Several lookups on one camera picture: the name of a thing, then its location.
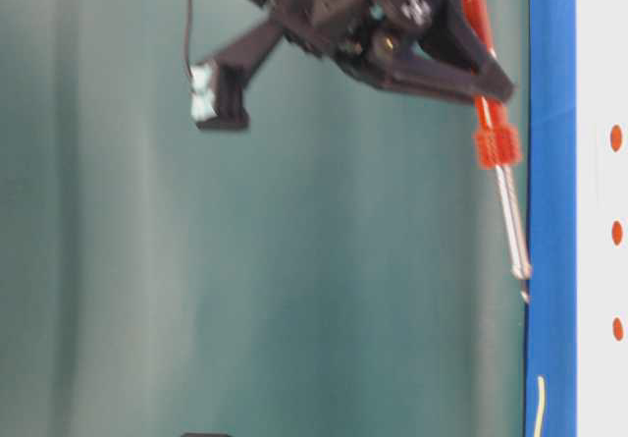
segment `red plastic part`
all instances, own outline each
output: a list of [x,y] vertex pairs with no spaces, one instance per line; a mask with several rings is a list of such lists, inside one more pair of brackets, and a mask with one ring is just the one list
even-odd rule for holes
[[[489,51],[495,53],[487,0],[462,0],[462,7],[469,25]],[[475,136],[480,166],[493,169],[497,165],[518,164],[521,161],[519,133],[508,123],[505,107],[483,96],[476,97],[475,106],[480,120]]]

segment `green curtain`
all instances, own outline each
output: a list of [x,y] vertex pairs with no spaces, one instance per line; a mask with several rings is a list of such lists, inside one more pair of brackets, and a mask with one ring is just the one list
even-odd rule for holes
[[[525,136],[527,0],[489,1]],[[196,57],[261,16],[195,3]],[[2,435],[520,435],[473,109],[284,44],[251,131],[201,134],[183,6],[0,0]]]

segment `black wire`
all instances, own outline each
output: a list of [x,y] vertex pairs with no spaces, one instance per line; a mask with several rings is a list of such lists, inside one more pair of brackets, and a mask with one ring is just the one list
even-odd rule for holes
[[192,0],[187,0],[187,15],[185,18],[185,33],[183,39],[183,63],[185,64],[185,74],[190,81],[192,80],[192,69],[189,64],[189,42],[192,34],[192,16]]

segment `blue strip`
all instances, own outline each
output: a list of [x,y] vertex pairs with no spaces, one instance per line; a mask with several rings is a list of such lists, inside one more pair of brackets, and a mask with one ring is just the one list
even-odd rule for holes
[[530,0],[526,436],[546,378],[544,437],[576,436],[576,2]]

